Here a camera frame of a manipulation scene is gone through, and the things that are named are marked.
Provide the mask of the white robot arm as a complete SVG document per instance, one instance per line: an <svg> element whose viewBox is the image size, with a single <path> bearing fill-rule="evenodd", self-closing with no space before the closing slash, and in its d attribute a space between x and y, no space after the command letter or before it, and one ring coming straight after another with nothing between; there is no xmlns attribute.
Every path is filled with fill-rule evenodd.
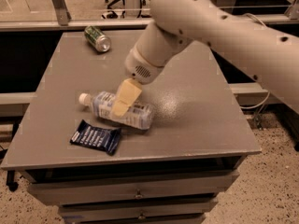
<svg viewBox="0 0 299 224"><path fill-rule="evenodd" d="M233 16L210 0L150 0L153 21L130 50L112 116L122 117L142 87L193 41L217 52L299 113L299 38Z"/></svg>

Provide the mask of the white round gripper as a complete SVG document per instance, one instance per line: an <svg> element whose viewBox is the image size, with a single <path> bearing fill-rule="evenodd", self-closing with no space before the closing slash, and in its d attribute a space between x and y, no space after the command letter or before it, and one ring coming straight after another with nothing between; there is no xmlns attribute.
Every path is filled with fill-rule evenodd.
<svg viewBox="0 0 299 224"><path fill-rule="evenodd" d="M120 84L111 114L122 117L141 94L142 85L150 84L167 63L191 43L189 38L172 35L151 22L125 59L125 72L131 78Z"/></svg>

